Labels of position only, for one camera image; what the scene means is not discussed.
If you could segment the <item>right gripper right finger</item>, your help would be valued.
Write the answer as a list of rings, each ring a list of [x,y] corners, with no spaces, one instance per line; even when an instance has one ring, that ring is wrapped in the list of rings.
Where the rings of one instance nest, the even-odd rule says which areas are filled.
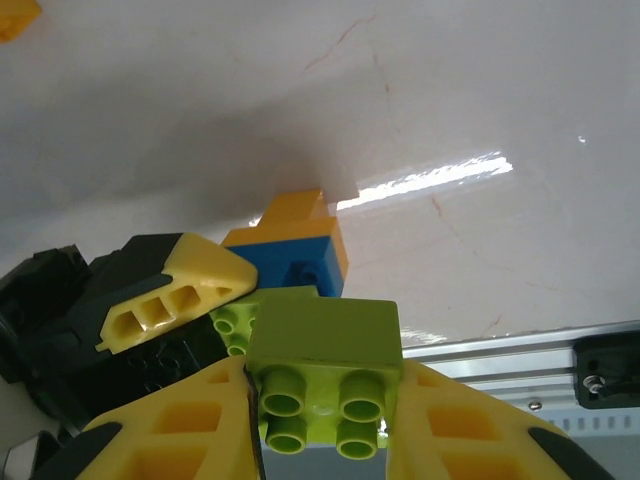
[[[558,427],[418,362],[404,365],[390,479],[608,479]]]

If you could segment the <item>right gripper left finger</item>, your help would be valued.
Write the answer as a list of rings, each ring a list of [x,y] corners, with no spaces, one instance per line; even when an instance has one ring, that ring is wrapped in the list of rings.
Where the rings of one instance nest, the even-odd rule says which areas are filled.
[[[243,367],[226,358],[96,417],[35,478],[259,478]]]

